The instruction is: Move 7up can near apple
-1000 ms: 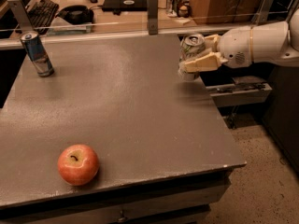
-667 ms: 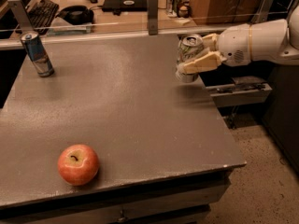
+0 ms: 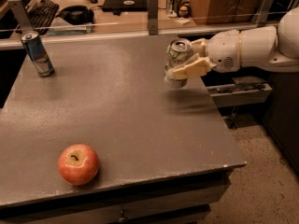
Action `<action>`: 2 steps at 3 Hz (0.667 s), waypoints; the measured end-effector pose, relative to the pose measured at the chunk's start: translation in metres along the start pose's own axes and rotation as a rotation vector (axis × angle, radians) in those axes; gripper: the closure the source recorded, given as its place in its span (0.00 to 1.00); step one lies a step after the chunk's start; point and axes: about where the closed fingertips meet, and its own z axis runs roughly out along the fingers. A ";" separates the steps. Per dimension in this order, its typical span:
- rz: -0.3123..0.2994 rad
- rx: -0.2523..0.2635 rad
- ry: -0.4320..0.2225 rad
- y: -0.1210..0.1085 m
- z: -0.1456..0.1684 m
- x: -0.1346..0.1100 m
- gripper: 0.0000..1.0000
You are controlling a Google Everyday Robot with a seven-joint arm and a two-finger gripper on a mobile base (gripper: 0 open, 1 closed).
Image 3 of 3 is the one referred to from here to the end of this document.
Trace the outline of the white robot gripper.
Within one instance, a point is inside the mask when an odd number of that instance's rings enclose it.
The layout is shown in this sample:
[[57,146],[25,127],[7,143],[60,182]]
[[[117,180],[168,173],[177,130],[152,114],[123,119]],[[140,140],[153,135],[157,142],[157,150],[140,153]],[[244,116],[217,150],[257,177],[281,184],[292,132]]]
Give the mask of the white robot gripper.
[[202,77],[214,69],[220,73],[235,72],[240,69],[240,32],[237,30],[220,32],[208,41],[205,38],[192,42],[192,51],[200,57],[196,61],[174,68],[170,74],[174,80]]

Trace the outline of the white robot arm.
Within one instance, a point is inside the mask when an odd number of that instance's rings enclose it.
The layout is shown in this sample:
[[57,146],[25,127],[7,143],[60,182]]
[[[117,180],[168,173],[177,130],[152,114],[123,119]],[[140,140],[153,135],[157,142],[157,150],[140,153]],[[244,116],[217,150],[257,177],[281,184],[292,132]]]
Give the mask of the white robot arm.
[[191,43],[192,57],[171,68],[174,80],[202,77],[214,70],[236,72],[257,67],[270,72],[299,71],[299,7],[287,12],[278,26],[220,32]]

